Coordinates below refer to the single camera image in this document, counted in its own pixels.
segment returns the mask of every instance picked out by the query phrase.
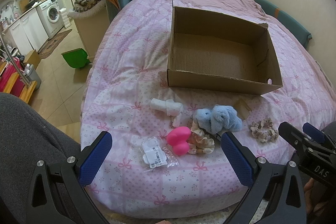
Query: cabinet handle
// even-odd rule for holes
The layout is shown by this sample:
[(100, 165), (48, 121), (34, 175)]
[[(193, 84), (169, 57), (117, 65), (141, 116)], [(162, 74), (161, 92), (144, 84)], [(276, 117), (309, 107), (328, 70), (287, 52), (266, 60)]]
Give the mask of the cabinet handle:
[(12, 30), (16, 29), (16, 28), (19, 27), (19, 26), (20, 26), (20, 24), (16, 25)]

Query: gray sweatpants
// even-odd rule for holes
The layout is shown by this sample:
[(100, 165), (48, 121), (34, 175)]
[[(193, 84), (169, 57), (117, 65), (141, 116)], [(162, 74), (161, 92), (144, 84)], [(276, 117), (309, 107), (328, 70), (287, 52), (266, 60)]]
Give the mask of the gray sweatpants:
[(0, 222), (6, 208), (26, 223), (26, 204), (36, 163), (61, 162), (80, 152), (80, 145), (43, 119), (21, 99), (0, 93)]

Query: white plastic stack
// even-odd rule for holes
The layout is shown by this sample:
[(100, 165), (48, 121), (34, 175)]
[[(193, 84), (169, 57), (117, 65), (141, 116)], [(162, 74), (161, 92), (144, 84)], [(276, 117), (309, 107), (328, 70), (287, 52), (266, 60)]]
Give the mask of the white plastic stack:
[(70, 20), (69, 20), (69, 18), (68, 18), (68, 12), (67, 12), (67, 10), (66, 10), (65, 8), (62, 8), (62, 9), (60, 9), (59, 12), (60, 12), (60, 14), (61, 14), (61, 16), (62, 16), (63, 23), (64, 23), (64, 27), (65, 27), (65, 28), (70, 27), (71, 24), (70, 24)]

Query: screw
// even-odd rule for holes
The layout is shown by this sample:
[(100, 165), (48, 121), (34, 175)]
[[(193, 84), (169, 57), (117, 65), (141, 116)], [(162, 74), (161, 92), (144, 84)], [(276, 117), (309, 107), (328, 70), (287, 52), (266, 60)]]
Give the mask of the screw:
[(37, 165), (38, 167), (41, 167), (42, 165), (44, 165), (44, 161), (43, 161), (43, 160), (39, 160), (39, 161), (36, 163), (36, 165)]
[(258, 157), (258, 162), (260, 162), (261, 164), (266, 163), (266, 159), (264, 157)]
[(70, 164), (73, 163), (75, 160), (76, 160), (76, 158), (74, 156), (71, 156), (71, 157), (67, 158), (67, 162), (70, 163)]
[(291, 167), (295, 167), (296, 166), (296, 163), (295, 162), (293, 162), (292, 160), (289, 162), (289, 166), (291, 166)]

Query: pink bedspread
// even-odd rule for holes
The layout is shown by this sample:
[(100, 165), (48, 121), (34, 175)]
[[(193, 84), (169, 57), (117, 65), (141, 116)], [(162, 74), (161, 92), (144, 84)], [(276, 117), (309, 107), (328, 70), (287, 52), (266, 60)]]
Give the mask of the pink bedspread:
[(336, 95), (313, 58), (275, 18), (253, 0), (173, 0), (174, 5), (213, 10), (256, 23), (267, 22), (283, 78), (283, 88), (263, 96), (169, 88), (166, 81), (172, 0), (133, 0), (106, 32), (88, 78), (81, 145), (107, 130), (113, 146), (89, 186), (108, 208), (138, 218), (175, 218), (223, 209), (246, 191), (216, 142), (209, 155), (184, 155), (179, 166), (144, 172), (139, 145), (172, 130), (169, 117), (149, 108), (152, 98), (184, 104), (183, 126), (198, 108), (244, 99), (253, 109), (235, 136), (256, 156), (285, 164), (293, 153), (281, 137), (261, 144), (248, 125), (271, 117), (277, 127), (310, 122), (323, 128), (335, 120)]

